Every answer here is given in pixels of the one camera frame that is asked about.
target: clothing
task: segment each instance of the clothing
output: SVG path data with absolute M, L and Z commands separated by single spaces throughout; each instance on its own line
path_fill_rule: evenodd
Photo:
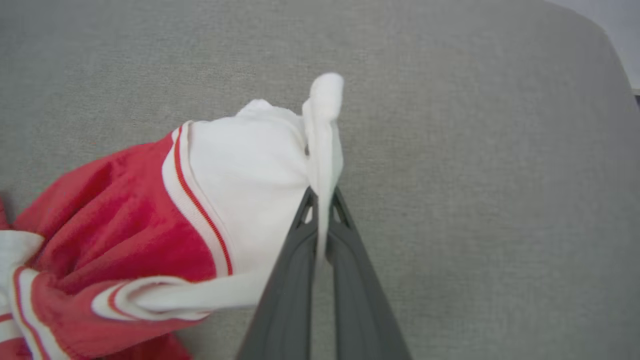
M 0 228 L 0 358 L 188 358 L 169 333 L 256 304 L 307 187 L 331 196 L 341 153 L 305 147 L 340 149 L 335 105 L 252 101 L 62 176 Z

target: sleeve cuff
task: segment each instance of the sleeve cuff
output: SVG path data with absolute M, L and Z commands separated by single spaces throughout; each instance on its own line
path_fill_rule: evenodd
M 33 359 L 70 359 L 56 341 L 51 329 L 44 324 L 33 310 L 31 290 L 39 273 L 18 266 L 13 271 L 13 286 L 9 286 L 9 302 L 15 324 L 24 335 Z

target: folded fabric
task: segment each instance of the folded fabric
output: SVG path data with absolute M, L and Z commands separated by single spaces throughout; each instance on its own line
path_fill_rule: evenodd
M 62 176 L 0 228 L 0 359 L 184 359 L 170 332 L 257 303 L 308 186 L 342 170 L 342 78 Z M 320 230 L 324 251 L 326 226 Z

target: gray couch cushion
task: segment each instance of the gray couch cushion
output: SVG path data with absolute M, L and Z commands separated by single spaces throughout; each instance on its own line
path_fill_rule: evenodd
M 640 358 L 640 115 L 600 29 L 525 0 L 19 1 L 0 188 L 346 78 L 342 192 L 416 359 Z M 330 269 L 314 358 L 333 357 Z M 233 358 L 251 310 L 182 338 Z

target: white trim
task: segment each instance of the white trim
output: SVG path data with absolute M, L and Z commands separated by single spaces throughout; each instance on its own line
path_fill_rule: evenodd
M 15 323 L 14 319 L 7 319 L 0 322 L 0 343 L 21 337 L 22 331 L 20 331 L 20 328 L 18 328 L 18 324 Z
M 101 316 L 106 319 L 111 320 L 121 320 L 121 321 L 136 321 L 135 318 L 131 318 L 128 316 L 121 315 L 114 311 L 109 305 L 109 297 L 111 294 L 122 284 L 114 285 L 107 290 L 99 293 L 98 296 L 94 297 L 91 301 L 91 310 L 98 316 Z
M 182 125 L 182 134 L 180 136 L 180 167 L 182 168 L 182 175 L 187 186 L 193 192 L 193 195 L 196 197 L 200 205 L 204 208 L 205 212 L 214 222 L 216 228 L 222 235 L 222 238 L 225 241 L 225 245 L 227 246 L 229 258 L 233 265 L 233 250 L 231 241 L 229 240 L 228 232 L 225 230 L 224 224 L 220 220 L 220 217 L 212 209 L 209 201 L 199 189 L 195 178 L 191 173 L 191 167 L 189 165 L 188 158 L 188 138 L 190 123 L 192 122 L 189 121 Z M 202 216 L 198 208 L 193 204 L 193 201 L 191 201 L 187 193 L 184 191 L 178 179 L 178 172 L 174 160 L 175 142 L 177 141 L 178 134 L 179 129 L 176 129 L 172 133 L 174 146 L 172 146 L 171 150 L 167 154 L 162 166 L 164 187 L 178 210 L 191 223 L 191 225 L 196 229 L 203 241 L 207 244 L 207 247 L 211 251 L 211 256 L 216 267 L 216 277 L 227 276 L 227 260 L 225 258 L 224 252 L 222 251 L 222 246 L 220 245 L 220 241 L 218 240 L 216 233 L 211 229 L 207 220 Z
M 13 313 L 15 314 L 14 320 L 20 327 L 20 330 L 24 334 L 24 338 L 27 341 L 27 345 L 29 345 L 29 349 L 33 355 L 33 359 L 41 359 L 43 358 L 43 354 L 40 354 L 38 350 L 38 345 L 36 344 L 35 336 L 40 338 L 40 342 L 44 347 L 44 350 L 47 352 L 46 355 L 49 356 L 52 360 L 57 359 L 70 359 L 69 355 L 65 353 L 58 342 L 56 341 L 55 336 L 51 332 L 51 329 L 46 326 L 44 323 L 38 319 L 38 316 L 33 311 L 33 305 L 31 304 L 31 285 L 33 284 L 33 280 L 38 276 L 38 272 L 29 268 L 22 268 L 21 266 L 15 268 L 13 273 L 16 271 L 20 271 L 18 284 L 20 286 L 20 305 L 22 306 L 22 316 L 25 321 L 29 323 L 29 325 L 34 328 L 36 334 L 32 334 L 29 330 L 29 327 L 26 323 L 22 322 L 22 317 L 20 314 L 20 307 L 16 300 L 18 299 L 18 294 L 16 294 L 15 289 L 18 284 L 14 284 L 10 286 L 10 301 L 13 308 Z
M 150 290 L 161 288 L 180 289 L 183 288 L 183 286 L 189 288 L 192 284 L 188 281 L 172 276 L 144 277 L 142 279 L 128 282 L 125 285 L 117 284 L 103 291 L 93 298 L 91 309 L 96 315 L 103 318 L 123 321 L 164 321 L 169 319 L 194 321 L 201 320 L 209 315 L 209 312 L 202 312 L 201 309 L 194 311 L 183 306 L 179 302 L 175 303 L 175 307 L 160 312 L 141 306 L 136 301 L 140 294 L 148 293 Z M 109 297 L 114 291 L 117 291 L 114 298 L 114 306 L 118 311 L 121 311 L 128 316 L 118 313 L 109 305 Z

